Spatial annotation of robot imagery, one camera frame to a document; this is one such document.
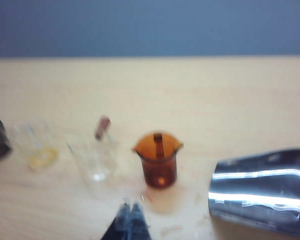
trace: yellow liquid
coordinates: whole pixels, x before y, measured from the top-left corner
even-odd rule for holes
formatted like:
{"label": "yellow liquid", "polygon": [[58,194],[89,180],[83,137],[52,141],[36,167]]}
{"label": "yellow liquid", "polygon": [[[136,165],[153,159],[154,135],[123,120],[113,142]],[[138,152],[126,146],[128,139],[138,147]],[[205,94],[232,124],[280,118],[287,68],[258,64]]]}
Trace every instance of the yellow liquid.
{"label": "yellow liquid", "polygon": [[45,147],[35,151],[33,155],[29,157],[28,165],[33,170],[46,168],[56,161],[58,154],[55,148]]}

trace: gray-blue background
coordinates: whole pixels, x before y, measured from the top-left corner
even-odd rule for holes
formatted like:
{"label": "gray-blue background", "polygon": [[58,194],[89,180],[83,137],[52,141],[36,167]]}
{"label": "gray-blue background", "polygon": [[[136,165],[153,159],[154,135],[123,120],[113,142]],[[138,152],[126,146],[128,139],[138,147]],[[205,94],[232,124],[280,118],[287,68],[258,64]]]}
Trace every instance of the gray-blue background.
{"label": "gray-blue background", "polygon": [[0,0],[0,57],[300,54],[300,0]]}

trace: amber beaker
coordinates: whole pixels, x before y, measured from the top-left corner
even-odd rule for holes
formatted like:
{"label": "amber beaker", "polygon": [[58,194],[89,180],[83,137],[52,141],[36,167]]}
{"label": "amber beaker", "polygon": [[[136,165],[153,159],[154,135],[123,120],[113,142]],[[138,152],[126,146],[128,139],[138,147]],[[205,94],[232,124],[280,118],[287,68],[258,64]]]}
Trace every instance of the amber beaker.
{"label": "amber beaker", "polygon": [[177,179],[177,151],[183,146],[167,133],[151,133],[133,149],[141,158],[145,182],[154,188],[166,188]]}

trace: light wood surface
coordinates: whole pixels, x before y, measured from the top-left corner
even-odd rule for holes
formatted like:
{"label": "light wood surface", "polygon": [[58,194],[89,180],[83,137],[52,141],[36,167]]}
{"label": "light wood surface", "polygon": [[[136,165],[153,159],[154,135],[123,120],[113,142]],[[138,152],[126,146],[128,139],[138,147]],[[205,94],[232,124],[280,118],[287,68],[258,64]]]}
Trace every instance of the light wood surface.
{"label": "light wood surface", "polygon": [[[92,132],[101,114],[119,142],[105,183],[83,184],[62,139],[49,171],[30,172],[17,149],[0,160],[0,240],[99,239],[124,197],[142,203],[154,240],[294,239],[211,219],[207,193],[218,160],[300,147],[300,56],[0,59],[7,128],[45,119]],[[153,130],[184,143],[163,191],[146,187],[131,151]]]}

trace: small glass beaker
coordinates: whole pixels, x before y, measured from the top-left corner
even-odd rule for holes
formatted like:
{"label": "small glass beaker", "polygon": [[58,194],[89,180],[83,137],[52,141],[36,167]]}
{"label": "small glass beaker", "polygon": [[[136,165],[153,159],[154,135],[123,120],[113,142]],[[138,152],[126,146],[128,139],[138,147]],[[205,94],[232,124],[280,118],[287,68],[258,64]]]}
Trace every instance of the small glass beaker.
{"label": "small glass beaker", "polygon": [[117,167],[117,144],[109,137],[97,140],[93,134],[76,134],[67,145],[87,184],[104,181]]}
{"label": "small glass beaker", "polygon": [[25,156],[28,166],[38,171],[51,166],[59,156],[52,124],[35,121],[13,127],[11,138]]}
{"label": "small glass beaker", "polygon": [[154,188],[166,188],[177,179],[177,151],[183,146],[167,133],[143,137],[133,149],[141,158],[145,182]]}

